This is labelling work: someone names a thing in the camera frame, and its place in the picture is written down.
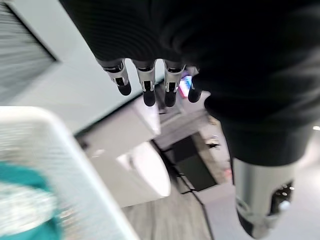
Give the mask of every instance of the white plastic basket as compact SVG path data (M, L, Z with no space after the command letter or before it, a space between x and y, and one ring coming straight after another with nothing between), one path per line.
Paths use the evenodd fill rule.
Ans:
M47 177L64 209L67 240L138 240L73 135L50 112L1 106L0 161Z

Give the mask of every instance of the black sleeve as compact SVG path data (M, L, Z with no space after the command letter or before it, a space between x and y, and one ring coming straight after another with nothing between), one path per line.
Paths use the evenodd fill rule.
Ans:
M221 121L230 155L284 165L320 117L320 3L60 0L101 60L182 60Z
M161 44L200 68L194 85L221 121L231 157L284 165L304 154L320 117L320 3L197 1L186 16L153 1Z

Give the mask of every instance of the wooden floor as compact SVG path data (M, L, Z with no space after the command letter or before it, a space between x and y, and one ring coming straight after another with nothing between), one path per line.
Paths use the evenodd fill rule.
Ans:
M170 196L122 209L140 239L212 240L201 204L191 192L180 194L180 181L171 182Z

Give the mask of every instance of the robotic hand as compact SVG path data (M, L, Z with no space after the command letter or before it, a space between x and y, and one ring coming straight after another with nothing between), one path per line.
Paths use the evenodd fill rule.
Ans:
M320 117L313 56L320 36L310 35L320 30L319 3L60 2L121 94L131 92L129 58L152 106L155 60L163 59L165 104L172 107L187 66L193 76L188 99L194 103L209 91L204 106L221 122L239 221L255 239L268 235L290 207L297 161Z

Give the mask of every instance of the colorful screen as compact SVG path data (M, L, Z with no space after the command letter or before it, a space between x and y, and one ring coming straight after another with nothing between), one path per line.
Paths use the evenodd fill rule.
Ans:
M183 98L187 98L189 94L189 89L191 87L191 79L192 77L187 75L183 77L179 84L179 91Z

